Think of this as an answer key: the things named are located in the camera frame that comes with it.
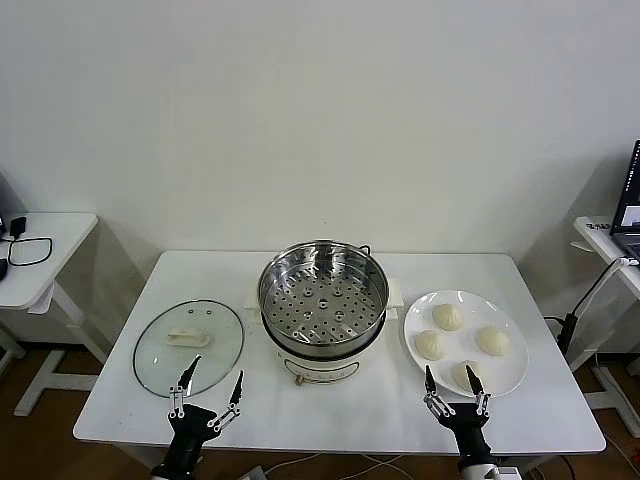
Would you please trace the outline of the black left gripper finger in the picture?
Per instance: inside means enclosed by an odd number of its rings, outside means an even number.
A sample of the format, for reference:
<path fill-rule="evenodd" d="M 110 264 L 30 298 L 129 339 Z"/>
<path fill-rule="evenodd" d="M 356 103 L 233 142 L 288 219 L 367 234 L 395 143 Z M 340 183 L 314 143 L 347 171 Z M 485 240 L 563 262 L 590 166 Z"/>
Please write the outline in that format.
<path fill-rule="evenodd" d="M 207 422 L 207 427 L 213 431 L 223 431 L 230 423 L 240 416 L 240 400 L 242 398 L 242 385 L 244 371 L 239 372 L 236 384 L 229 398 L 228 405 L 223 413 Z"/>
<path fill-rule="evenodd" d="M 169 387 L 169 418 L 183 418 L 185 416 L 184 401 L 191 395 L 193 376 L 200 360 L 201 356 L 196 355 L 190 365 L 179 376 L 177 382 Z"/>

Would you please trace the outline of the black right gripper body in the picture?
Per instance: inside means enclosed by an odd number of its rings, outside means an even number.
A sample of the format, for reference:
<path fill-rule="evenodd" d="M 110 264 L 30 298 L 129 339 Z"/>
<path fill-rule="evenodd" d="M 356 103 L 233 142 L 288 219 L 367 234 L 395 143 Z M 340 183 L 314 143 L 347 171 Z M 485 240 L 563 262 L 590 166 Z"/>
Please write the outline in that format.
<path fill-rule="evenodd" d="M 453 403 L 454 414 L 441 416 L 439 423 L 453 432 L 460 463 L 492 463 L 493 455 L 483 435 L 489 417 L 479 414 L 474 403 Z"/>

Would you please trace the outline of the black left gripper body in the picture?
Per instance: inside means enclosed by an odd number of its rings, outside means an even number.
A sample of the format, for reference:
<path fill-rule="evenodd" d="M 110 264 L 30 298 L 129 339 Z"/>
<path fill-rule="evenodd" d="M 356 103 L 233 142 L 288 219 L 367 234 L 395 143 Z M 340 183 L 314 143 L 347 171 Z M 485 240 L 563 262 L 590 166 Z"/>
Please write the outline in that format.
<path fill-rule="evenodd" d="M 214 431 L 218 415 L 202 407 L 185 404 L 168 415 L 174 436 L 164 464 L 169 469 L 194 469 L 204 443 L 218 436 Z"/>

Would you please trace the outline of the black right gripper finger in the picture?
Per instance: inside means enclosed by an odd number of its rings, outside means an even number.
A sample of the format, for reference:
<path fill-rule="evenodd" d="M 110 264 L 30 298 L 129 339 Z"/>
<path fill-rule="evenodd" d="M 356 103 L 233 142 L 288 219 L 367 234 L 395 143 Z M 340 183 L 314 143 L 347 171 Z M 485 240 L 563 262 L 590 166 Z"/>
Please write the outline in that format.
<path fill-rule="evenodd" d="M 437 392 L 437 384 L 433 378 L 429 365 L 425 368 L 425 396 L 423 402 L 435 418 L 449 418 L 455 415 L 455 410 L 446 403 Z"/>
<path fill-rule="evenodd" d="M 475 395 L 477 414 L 479 416 L 488 416 L 488 404 L 491 394 L 484 391 L 480 378 L 475 374 L 470 364 L 467 364 L 465 369 L 472 393 Z"/>

